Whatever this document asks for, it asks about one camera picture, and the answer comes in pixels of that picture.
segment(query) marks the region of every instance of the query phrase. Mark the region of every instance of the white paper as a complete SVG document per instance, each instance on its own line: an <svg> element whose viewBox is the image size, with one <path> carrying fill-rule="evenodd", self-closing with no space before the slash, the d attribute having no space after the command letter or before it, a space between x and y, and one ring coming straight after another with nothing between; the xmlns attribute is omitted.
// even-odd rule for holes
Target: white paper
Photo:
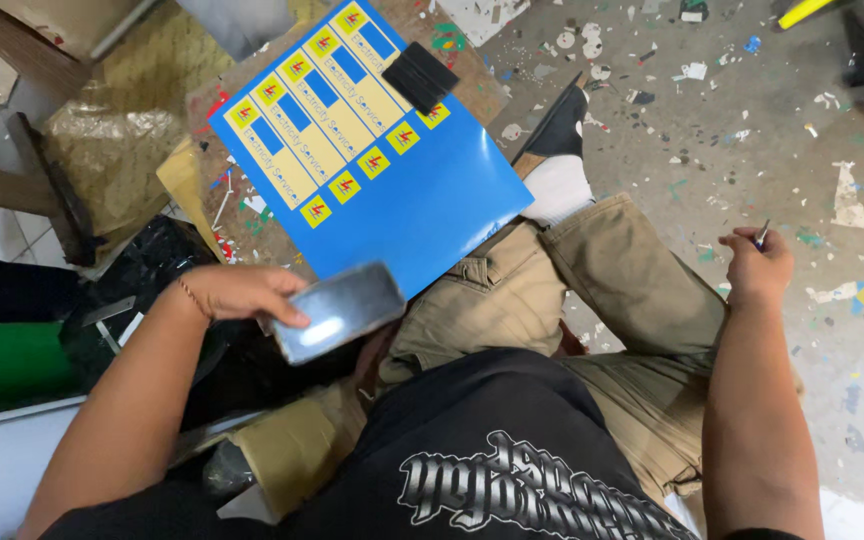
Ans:
<svg viewBox="0 0 864 540"><path fill-rule="evenodd" d="M119 336L119 347L124 347L126 341L129 341L129 338L132 337L132 333L136 331L138 328L138 324L142 322L142 319L145 315L142 314L141 311L135 313L135 317L132 318L132 322L128 323L126 326L126 330L122 332L122 335Z"/></svg>

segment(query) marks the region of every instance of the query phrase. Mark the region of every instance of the white tile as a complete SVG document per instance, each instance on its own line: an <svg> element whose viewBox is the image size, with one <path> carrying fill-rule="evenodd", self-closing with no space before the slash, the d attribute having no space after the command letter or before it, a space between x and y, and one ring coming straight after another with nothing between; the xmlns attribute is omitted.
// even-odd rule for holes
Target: white tile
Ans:
<svg viewBox="0 0 864 540"><path fill-rule="evenodd" d="M186 211L179 206L176 206L175 210L173 210L172 217L174 217L175 219L180 219L185 223L192 223L192 220L189 219L189 216L186 215Z"/></svg>
<svg viewBox="0 0 864 540"><path fill-rule="evenodd" d="M16 215L11 210L0 208L0 261L10 263L28 248Z"/></svg>
<svg viewBox="0 0 864 540"><path fill-rule="evenodd" d="M22 251L22 254L18 255L18 258L14 260L13 263L39 264L39 262L36 261L36 256L32 253L32 248Z"/></svg>
<svg viewBox="0 0 864 540"><path fill-rule="evenodd" d="M31 252L41 266L68 268L69 270L78 270L79 268L66 262L66 254L63 252L63 246L59 243L54 228L49 228L48 232L42 234L42 238L31 245Z"/></svg>
<svg viewBox="0 0 864 540"><path fill-rule="evenodd" d="M36 240L40 239L46 231L52 229L49 218L44 215L17 211L15 219L18 220L18 226L22 229L25 241L29 242L29 244L35 244Z"/></svg>

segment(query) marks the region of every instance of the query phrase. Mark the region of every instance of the hand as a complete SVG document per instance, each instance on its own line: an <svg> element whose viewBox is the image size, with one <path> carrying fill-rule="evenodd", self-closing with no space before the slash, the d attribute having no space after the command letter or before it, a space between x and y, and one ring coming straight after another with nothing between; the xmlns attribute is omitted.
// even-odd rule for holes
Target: hand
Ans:
<svg viewBox="0 0 864 540"><path fill-rule="evenodd" d="M292 327L309 324L306 314L288 300L308 283L278 266L200 266L183 274L181 280L210 318L248 319L269 313Z"/></svg>
<svg viewBox="0 0 864 540"><path fill-rule="evenodd" d="M756 248L756 227L738 227L719 243L734 252L726 277L732 289L728 304L734 308L765 305L780 308L783 294L792 281L795 259L782 235L774 230L765 233L762 252Z"/></svg>

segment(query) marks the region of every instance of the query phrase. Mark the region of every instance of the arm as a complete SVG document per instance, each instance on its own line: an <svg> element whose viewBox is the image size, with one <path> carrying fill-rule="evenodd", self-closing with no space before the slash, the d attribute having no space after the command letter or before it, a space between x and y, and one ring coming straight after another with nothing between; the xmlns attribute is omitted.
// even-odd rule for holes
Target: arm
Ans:
<svg viewBox="0 0 864 540"><path fill-rule="evenodd" d="M792 254L770 230L764 251L752 227L719 238L731 315L722 333L702 426L702 497L709 538L775 529L825 538L815 450L796 395L783 330Z"/></svg>
<svg viewBox="0 0 864 540"><path fill-rule="evenodd" d="M19 540L69 510L115 501L165 477L210 319L271 313L305 326L286 300L306 283L277 267L208 266L169 285L92 388L32 498Z"/></svg>

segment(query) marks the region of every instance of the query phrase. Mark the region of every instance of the yellow tool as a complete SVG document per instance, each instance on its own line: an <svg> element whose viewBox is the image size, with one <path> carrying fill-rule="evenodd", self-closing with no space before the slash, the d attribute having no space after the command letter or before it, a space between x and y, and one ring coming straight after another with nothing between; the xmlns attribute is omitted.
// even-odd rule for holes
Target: yellow tool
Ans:
<svg viewBox="0 0 864 540"><path fill-rule="evenodd" d="M792 7L782 16L781 19L778 19L778 26L780 26L782 30L788 30L789 28L792 28L792 25L807 18L815 12L818 12L823 6L832 1L833 0L802 0L798 3L798 6Z"/></svg>

